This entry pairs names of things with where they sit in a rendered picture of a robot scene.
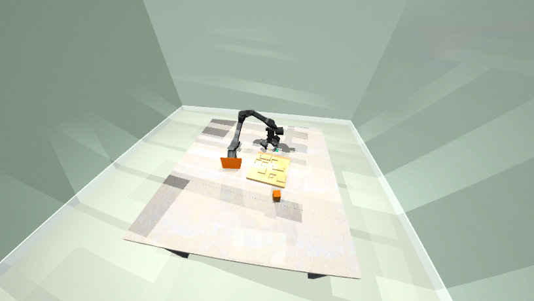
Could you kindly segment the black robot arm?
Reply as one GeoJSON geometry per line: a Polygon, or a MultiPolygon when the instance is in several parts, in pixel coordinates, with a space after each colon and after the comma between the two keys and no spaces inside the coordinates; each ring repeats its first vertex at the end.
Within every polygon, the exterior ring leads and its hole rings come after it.
{"type": "MultiPolygon", "coordinates": [[[[227,151],[226,158],[236,158],[236,149],[238,148],[238,146],[240,146],[239,136],[240,136],[243,121],[245,120],[245,118],[252,116],[252,115],[256,117],[257,119],[263,121],[268,126],[266,128],[266,131],[268,131],[269,136],[274,136],[274,132],[276,135],[283,135],[283,132],[284,132],[283,127],[277,127],[275,124],[275,121],[272,120],[271,118],[266,118],[265,116],[262,116],[261,114],[257,113],[253,109],[244,110],[244,111],[241,110],[238,112],[238,124],[236,126],[234,138],[231,141],[231,144],[227,147],[228,151],[227,151]]],[[[279,143],[279,139],[275,139],[274,137],[273,139],[269,141],[269,143],[271,143],[273,147],[275,147],[279,143]]]]}

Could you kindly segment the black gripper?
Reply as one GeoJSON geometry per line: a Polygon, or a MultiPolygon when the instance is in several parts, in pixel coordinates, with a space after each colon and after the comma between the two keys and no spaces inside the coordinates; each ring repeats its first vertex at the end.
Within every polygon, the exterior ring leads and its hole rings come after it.
{"type": "Polygon", "coordinates": [[[267,149],[267,146],[268,146],[269,141],[270,141],[271,139],[273,139],[274,137],[275,137],[275,139],[279,139],[279,140],[280,140],[280,137],[277,136],[277,135],[269,136],[269,135],[267,134],[267,136],[268,136],[268,138],[266,138],[267,141],[261,141],[261,142],[260,142],[260,144],[261,144],[265,149],[267,149]]]}

